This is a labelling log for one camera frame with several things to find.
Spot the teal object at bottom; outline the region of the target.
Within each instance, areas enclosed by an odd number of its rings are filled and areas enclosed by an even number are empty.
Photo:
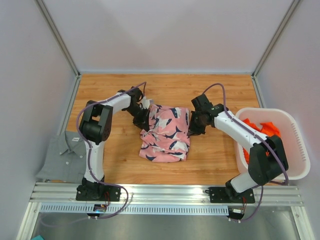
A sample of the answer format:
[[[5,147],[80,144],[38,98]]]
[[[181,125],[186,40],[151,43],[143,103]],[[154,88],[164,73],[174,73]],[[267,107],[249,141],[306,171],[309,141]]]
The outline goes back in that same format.
[[[31,238],[30,240],[44,240],[44,238],[41,235],[37,235],[37,236]]]

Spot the left aluminium frame post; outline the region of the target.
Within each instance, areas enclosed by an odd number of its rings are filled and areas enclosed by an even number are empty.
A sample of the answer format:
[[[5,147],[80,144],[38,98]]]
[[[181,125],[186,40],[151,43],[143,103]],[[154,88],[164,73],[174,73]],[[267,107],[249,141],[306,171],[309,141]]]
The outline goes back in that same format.
[[[77,68],[75,61],[73,60],[45,1],[44,0],[35,0],[34,2],[36,4],[36,6],[38,7],[40,13],[42,14],[50,32],[52,33],[56,43],[58,44],[60,50],[62,51],[67,63],[69,64],[70,68],[72,69],[73,73],[77,77],[80,76],[81,73],[80,73],[79,69]]]

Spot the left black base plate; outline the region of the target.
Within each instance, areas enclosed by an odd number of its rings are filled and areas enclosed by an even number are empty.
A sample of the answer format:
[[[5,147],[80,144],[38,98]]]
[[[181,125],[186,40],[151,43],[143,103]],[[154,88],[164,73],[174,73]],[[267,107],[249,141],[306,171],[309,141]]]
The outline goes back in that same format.
[[[76,189],[77,201],[86,202],[119,202],[121,189],[119,187],[102,185],[94,188],[79,185]]]

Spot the white laundry basket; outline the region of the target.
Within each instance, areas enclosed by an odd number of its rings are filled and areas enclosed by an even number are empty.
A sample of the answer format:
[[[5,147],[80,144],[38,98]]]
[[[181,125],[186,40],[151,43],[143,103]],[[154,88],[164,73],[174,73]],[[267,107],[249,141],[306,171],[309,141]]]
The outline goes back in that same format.
[[[262,123],[272,123],[280,132],[287,162],[287,175],[290,181],[304,178],[310,171],[311,163],[301,132],[294,118],[287,112],[275,108],[240,109],[235,116],[240,120],[248,119],[258,129]]]

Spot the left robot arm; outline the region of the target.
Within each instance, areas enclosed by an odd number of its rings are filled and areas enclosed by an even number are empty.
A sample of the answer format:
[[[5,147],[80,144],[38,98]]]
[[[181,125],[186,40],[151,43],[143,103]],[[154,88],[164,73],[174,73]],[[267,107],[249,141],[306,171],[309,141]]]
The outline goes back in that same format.
[[[86,170],[80,192],[87,191],[89,197],[98,201],[104,197],[105,184],[103,155],[105,142],[111,133],[113,115],[126,111],[133,117],[133,125],[141,130],[149,130],[150,105],[143,103],[145,92],[141,83],[129,90],[119,90],[105,100],[87,102],[76,118],[77,131],[86,147]]]

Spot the pink patterned garment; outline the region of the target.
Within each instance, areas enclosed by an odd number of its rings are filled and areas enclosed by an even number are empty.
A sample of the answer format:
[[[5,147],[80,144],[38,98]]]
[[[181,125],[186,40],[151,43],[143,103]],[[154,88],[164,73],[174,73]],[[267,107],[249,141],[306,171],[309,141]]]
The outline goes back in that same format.
[[[149,113],[149,130],[142,130],[139,156],[154,163],[185,161],[190,150],[190,110],[153,104]]]

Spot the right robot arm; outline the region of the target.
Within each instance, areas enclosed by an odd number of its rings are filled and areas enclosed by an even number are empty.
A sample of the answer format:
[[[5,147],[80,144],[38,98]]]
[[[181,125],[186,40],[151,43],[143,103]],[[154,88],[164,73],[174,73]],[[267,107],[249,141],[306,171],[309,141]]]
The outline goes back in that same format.
[[[213,105],[205,94],[191,101],[188,135],[205,134],[207,126],[216,128],[243,147],[249,154],[247,171],[225,184],[225,196],[232,203],[238,202],[244,192],[256,186],[264,186],[279,175],[287,181],[289,164],[283,141],[277,135],[268,136],[238,119],[225,105]]]

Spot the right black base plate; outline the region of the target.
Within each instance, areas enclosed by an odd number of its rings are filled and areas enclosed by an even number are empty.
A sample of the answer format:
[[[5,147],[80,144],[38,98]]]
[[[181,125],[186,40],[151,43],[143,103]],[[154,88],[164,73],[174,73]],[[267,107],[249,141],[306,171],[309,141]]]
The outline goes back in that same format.
[[[235,190],[221,186],[211,186],[205,190],[208,194],[211,203],[226,203],[226,204],[254,204],[255,197],[253,190],[247,189],[244,192],[238,193]]]

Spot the grey shirt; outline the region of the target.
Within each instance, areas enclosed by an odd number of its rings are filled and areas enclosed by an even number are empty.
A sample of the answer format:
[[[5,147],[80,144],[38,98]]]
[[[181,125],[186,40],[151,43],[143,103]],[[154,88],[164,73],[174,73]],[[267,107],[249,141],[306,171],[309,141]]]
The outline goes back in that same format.
[[[49,141],[38,179],[80,184],[86,172],[86,146],[77,132],[64,131]]]

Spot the aluminium front rail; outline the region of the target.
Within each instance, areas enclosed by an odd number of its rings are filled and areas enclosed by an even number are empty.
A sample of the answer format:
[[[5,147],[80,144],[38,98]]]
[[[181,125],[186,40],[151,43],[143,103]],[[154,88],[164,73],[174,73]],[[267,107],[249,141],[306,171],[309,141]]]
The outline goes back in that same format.
[[[219,200],[216,205],[223,205],[223,198],[209,192],[208,185],[172,185],[172,184],[124,184],[120,192],[122,204],[129,196],[130,204],[140,205],[209,205],[211,198]],[[75,203],[76,183],[37,182],[31,193],[30,202]],[[267,185],[255,188],[250,194],[255,203],[262,196],[262,206],[302,207],[304,202],[296,186]]]

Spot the aluminium frame post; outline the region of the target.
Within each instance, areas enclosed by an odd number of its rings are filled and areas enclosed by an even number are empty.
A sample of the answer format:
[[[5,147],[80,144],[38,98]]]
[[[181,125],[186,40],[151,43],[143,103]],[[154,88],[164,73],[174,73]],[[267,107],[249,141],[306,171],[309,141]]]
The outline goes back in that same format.
[[[258,77],[258,74],[260,73],[262,67],[264,66],[265,62],[267,61],[269,55],[272,53],[274,47],[276,46],[278,40],[284,33],[287,25],[289,24],[290,20],[292,19],[293,15],[295,14],[296,10],[298,9],[299,5],[302,3],[302,0],[293,0],[287,11],[285,12],[282,20],[280,21],[275,33],[273,34],[271,40],[269,41],[264,53],[262,54],[262,57],[258,61],[254,71],[251,74],[251,77],[253,80],[255,80]]]
[[[69,64],[70,68],[72,69],[73,73],[77,77],[80,76],[81,73],[80,73],[79,69],[77,68],[75,61],[73,60],[45,1],[44,0],[35,0],[34,2],[36,4],[36,6],[38,7],[40,13],[42,14],[50,32],[52,33],[56,43],[58,44],[60,50],[62,51],[67,63]]]

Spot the right aluminium frame post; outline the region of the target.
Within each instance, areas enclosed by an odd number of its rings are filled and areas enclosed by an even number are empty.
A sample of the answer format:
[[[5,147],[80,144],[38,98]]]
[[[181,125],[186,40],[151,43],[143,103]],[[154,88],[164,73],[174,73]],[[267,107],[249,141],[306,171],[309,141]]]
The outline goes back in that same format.
[[[271,40],[269,41],[264,53],[262,54],[262,57],[258,61],[254,71],[251,74],[251,77],[253,80],[255,80],[258,77],[258,74],[260,73],[262,67],[264,66],[265,62],[267,61],[269,55],[272,53],[274,47],[276,46],[278,40],[284,33],[287,25],[289,24],[290,20],[292,19],[293,15],[295,14],[296,10],[298,9],[299,5],[302,3],[302,0],[293,0],[287,11],[285,12],[282,20],[280,21],[275,33],[273,34]]]

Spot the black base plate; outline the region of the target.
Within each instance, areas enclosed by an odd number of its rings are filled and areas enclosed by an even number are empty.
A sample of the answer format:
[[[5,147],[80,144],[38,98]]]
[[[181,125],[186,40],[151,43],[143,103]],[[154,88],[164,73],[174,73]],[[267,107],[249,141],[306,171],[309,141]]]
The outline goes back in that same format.
[[[77,201],[86,202],[119,202],[121,189],[119,187],[102,185],[94,188],[79,185],[76,189]]]
[[[226,204],[254,204],[255,197],[253,190],[247,189],[244,192],[238,193],[235,190],[221,186],[211,186],[205,190],[208,194],[211,203],[226,203]]]

